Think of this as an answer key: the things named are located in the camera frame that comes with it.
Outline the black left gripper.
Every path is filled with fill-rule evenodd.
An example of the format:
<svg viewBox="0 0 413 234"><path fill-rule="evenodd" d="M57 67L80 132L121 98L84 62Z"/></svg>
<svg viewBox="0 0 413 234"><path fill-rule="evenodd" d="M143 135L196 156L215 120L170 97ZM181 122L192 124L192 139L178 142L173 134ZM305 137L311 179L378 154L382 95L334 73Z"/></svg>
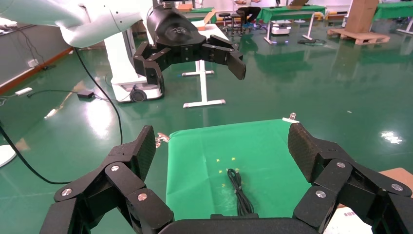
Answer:
<svg viewBox="0 0 413 234"><path fill-rule="evenodd" d="M246 64L239 46L216 35L201 35L176 8L153 7L146 22L154 45L148 41L140 43L132 59L136 73L146 77L148 84L157 85L162 94L162 71L177 63L204 60L226 65L238 80L245 79Z"/></svg>

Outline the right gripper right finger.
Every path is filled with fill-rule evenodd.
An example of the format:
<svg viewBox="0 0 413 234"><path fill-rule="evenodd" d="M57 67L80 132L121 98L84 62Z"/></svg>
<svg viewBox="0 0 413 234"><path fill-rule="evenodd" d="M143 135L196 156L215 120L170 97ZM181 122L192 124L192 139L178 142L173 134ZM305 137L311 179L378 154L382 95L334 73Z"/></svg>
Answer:
<svg viewBox="0 0 413 234"><path fill-rule="evenodd" d="M313 137L300 123L290 125L287 146L311 185L293 218L322 233L344 205L375 234L412 233L413 192L407 185L357 163L337 143Z"/></svg>

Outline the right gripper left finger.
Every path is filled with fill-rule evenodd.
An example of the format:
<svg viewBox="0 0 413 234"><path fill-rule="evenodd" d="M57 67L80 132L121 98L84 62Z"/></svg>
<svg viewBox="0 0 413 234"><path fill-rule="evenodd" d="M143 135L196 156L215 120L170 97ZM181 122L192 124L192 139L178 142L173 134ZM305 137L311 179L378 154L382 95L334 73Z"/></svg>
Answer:
<svg viewBox="0 0 413 234"><path fill-rule="evenodd" d="M113 147L96 169L55 193L40 232L89 234L113 209L138 234L161 232L174 214L145 184L155 152L154 130L146 125L136 140Z"/></svg>

